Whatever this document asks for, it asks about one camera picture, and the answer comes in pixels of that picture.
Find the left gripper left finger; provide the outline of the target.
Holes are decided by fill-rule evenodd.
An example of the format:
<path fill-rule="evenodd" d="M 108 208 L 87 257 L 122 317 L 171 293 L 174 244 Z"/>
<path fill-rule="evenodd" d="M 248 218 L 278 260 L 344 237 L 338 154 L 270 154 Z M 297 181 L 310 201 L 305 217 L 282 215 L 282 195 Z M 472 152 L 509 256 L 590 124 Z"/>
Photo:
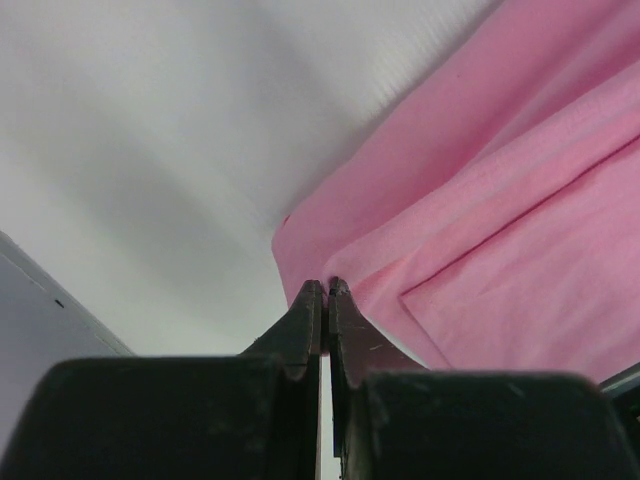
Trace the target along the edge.
<path fill-rule="evenodd" d="M 323 289 L 304 283 L 245 351 L 87 358 L 41 379 L 5 479 L 315 479 Z"/>

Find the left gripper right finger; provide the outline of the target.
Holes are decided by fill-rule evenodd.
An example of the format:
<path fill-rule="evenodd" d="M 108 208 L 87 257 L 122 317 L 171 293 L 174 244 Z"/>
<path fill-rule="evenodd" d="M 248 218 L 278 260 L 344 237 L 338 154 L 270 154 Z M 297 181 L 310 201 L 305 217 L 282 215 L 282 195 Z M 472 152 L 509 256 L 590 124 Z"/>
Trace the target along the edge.
<path fill-rule="evenodd" d="M 327 295 L 334 454 L 345 479 L 635 479 L 600 385 L 566 372 L 433 371 Z"/>

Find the pink t shirt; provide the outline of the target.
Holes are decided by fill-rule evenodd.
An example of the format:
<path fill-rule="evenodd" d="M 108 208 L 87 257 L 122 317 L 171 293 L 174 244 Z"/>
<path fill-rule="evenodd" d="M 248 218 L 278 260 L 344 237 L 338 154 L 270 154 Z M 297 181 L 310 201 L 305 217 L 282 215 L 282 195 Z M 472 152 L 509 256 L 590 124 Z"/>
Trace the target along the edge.
<path fill-rule="evenodd" d="M 434 369 L 637 363 L 638 3 L 503 3 L 272 248 Z"/>

